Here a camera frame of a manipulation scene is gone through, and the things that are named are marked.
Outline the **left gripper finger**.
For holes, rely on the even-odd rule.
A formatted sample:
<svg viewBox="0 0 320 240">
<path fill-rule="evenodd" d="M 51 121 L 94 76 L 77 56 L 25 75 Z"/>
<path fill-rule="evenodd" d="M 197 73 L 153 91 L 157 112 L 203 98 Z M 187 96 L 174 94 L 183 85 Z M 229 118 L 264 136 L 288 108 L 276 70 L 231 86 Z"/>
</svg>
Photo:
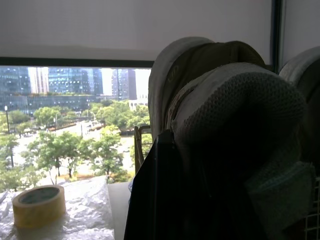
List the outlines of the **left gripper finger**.
<svg viewBox="0 0 320 240">
<path fill-rule="evenodd" d="M 183 162 L 174 135 L 158 135 L 133 179 L 126 240 L 188 240 Z"/>
</svg>

